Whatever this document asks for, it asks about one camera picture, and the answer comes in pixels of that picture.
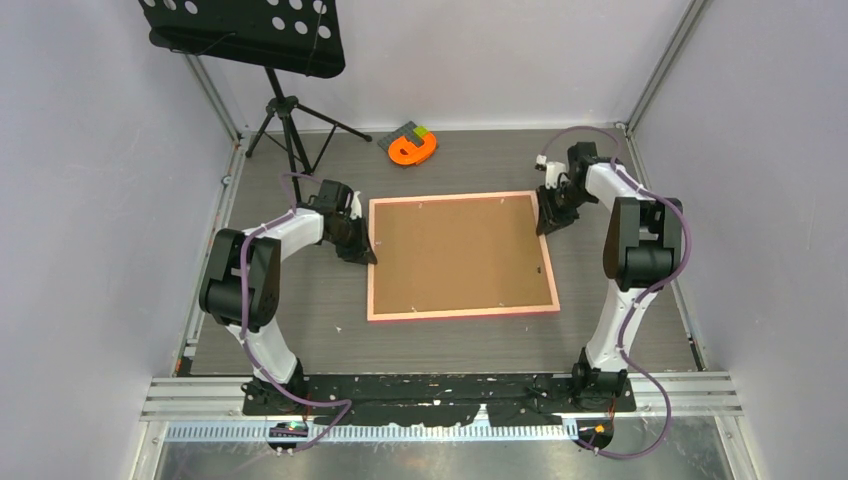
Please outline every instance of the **white wall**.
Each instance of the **white wall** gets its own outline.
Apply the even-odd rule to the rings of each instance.
[[[229,141],[135,2],[0,16],[0,478],[121,478]]]
[[[848,3],[717,1],[637,129],[769,478],[848,471]]]
[[[329,80],[279,77],[285,93],[360,128],[394,129],[409,120],[433,129],[626,120],[687,4],[342,1],[345,71]],[[283,19],[289,8],[280,1]],[[204,60],[213,76],[227,79],[218,85],[235,99],[233,116],[258,129],[272,95],[263,69]],[[307,116],[297,121],[302,129],[329,128]]]

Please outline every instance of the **metal floor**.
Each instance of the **metal floor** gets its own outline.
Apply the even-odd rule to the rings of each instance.
[[[610,451],[650,445],[662,419],[616,419]],[[733,478],[712,418],[675,419],[654,453],[627,461],[594,456],[567,441],[325,444],[293,457],[267,444],[168,443],[157,479],[404,479],[583,480],[590,478],[723,480]]]
[[[633,174],[622,142],[622,161]],[[551,130],[436,132],[439,149],[420,166],[392,164],[376,141],[336,134],[316,177],[342,181],[371,198],[533,190],[544,174],[533,168]],[[379,139],[383,134],[374,134]],[[305,134],[314,159],[325,135]],[[600,155],[614,144],[604,136],[564,135],[548,152],[564,160],[576,141],[595,141]],[[247,159],[230,219],[247,228],[282,215],[288,201],[278,174],[285,153],[263,139]],[[314,193],[312,185],[304,193]],[[548,237],[562,309],[556,314],[458,318],[369,324],[365,320],[366,269],[342,262],[329,245],[306,248],[282,268],[277,318],[286,342],[307,373],[452,373],[570,371],[594,333],[606,296],[601,253],[609,215],[600,205],[581,207],[581,218]],[[645,314],[632,357],[649,371],[694,370],[695,362],[670,289]],[[211,317],[204,320],[191,373],[249,374],[236,340]]]

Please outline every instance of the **orange object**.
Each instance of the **orange object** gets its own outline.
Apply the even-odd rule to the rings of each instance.
[[[393,162],[403,166],[418,165],[433,155],[436,147],[439,146],[436,136],[423,127],[416,128],[415,133],[424,141],[424,144],[419,147],[410,142],[406,136],[398,138],[389,145],[389,158]]]

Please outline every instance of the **music stand tripod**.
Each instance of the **music stand tripod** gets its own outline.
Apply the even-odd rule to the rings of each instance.
[[[265,67],[265,73],[268,75],[268,81],[271,83],[271,88],[274,90],[274,98],[268,102],[268,106],[265,107],[265,120],[262,121],[262,125],[259,127],[259,131],[256,132],[256,135],[253,136],[253,139],[250,141],[250,146],[247,148],[247,152],[245,152],[244,156],[250,158],[253,155],[253,150],[256,149],[256,144],[259,143],[259,140],[263,135],[267,136],[269,140],[276,143],[280,148],[286,151],[289,157],[289,168],[292,172],[297,171],[297,164],[300,162],[303,165],[303,173],[305,175],[312,175],[315,172],[315,169],[318,168],[318,163],[321,162],[321,158],[324,156],[324,152],[327,150],[327,145],[330,144],[330,140],[333,138],[333,134],[336,133],[336,128],[341,128],[347,132],[350,132],[357,137],[364,139],[366,142],[370,142],[372,140],[371,135],[366,135],[352,127],[345,125],[333,118],[330,118],[323,113],[317,112],[306,105],[300,103],[297,97],[295,96],[285,96],[283,95],[283,89],[280,87],[280,81],[277,78],[277,74],[274,72],[274,69]],[[294,124],[294,119],[292,118],[291,112],[294,109],[298,109],[304,113],[308,113],[313,117],[319,118],[333,126],[330,129],[330,133],[327,135],[327,138],[324,140],[324,145],[321,146],[321,151],[318,153],[318,156],[315,158],[315,163],[309,163],[309,159],[306,155],[306,150],[303,148],[303,142],[300,140],[300,134],[297,131],[297,127]],[[271,135],[266,133],[266,129],[268,128],[268,124],[271,122],[271,119],[277,116],[280,121],[283,123],[283,136],[285,139],[285,145],[282,145],[279,141],[277,141]],[[300,194],[300,186],[298,185],[297,178],[292,179],[294,183],[294,193],[295,197],[297,197],[297,201],[301,201]]]
[[[301,105],[298,98],[286,97],[274,72],[286,70],[306,76],[332,78],[345,68],[335,0],[299,2],[204,0],[174,2],[139,0],[150,24],[150,42],[157,47],[189,55],[250,63],[265,68],[274,98],[265,108],[266,116],[245,156],[250,157],[262,136],[286,150],[292,173],[310,175],[327,150],[336,128],[365,141],[371,136],[359,132],[322,113]],[[333,127],[314,164],[309,163],[292,111],[298,109],[320,118]],[[267,134],[274,116],[283,122],[285,145]],[[297,163],[303,165],[298,172]],[[292,177],[297,202],[302,202],[297,178]]]

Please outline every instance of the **perforated black panel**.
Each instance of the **perforated black panel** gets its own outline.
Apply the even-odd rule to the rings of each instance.
[[[335,77],[345,67],[335,0],[139,4],[157,47],[322,78]]]

